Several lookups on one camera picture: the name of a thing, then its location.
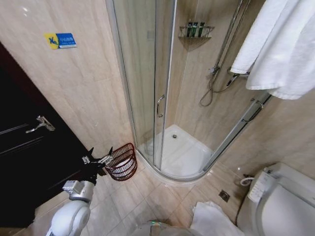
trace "toilet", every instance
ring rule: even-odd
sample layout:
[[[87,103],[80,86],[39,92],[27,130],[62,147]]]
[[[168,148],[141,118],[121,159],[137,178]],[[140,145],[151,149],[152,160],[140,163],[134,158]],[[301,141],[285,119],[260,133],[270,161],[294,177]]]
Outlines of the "toilet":
[[[245,236],[314,236],[315,180],[277,163],[257,173],[249,194],[263,171],[269,178],[260,200],[247,196],[237,217]]]

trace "red wicker basket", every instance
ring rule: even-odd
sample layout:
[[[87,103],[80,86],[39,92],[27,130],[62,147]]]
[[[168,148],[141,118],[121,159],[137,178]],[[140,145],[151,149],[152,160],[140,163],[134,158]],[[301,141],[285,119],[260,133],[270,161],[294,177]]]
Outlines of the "red wicker basket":
[[[113,151],[114,160],[105,166],[108,174],[117,181],[131,178],[137,170],[137,159],[132,143],[123,145]]]

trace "floor drain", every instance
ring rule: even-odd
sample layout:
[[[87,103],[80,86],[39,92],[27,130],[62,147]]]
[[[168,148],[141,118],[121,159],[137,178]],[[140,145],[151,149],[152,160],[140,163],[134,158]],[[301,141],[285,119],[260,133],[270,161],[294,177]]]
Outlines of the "floor drain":
[[[221,190],[221,192],[219,193],[219,196],[226,202],[230,198],[230,195],[227,192],[225,192],[224,190]]]

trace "wall sign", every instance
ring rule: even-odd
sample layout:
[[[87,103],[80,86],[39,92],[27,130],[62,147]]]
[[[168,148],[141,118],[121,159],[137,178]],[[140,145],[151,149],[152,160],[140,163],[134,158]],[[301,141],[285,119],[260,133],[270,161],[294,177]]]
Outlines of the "wall sign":
[[[44,36],[52,49],[75,48],[77,46],[71,33],[45,33]]]

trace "toilet lid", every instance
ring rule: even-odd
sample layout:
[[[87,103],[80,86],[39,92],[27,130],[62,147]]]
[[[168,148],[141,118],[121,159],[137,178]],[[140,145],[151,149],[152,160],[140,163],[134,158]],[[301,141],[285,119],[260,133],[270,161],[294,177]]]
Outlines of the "toilet lid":
[[[257,227],[261,236],[314,236],[315,208],[296,194],[276,184],[257,209]]]

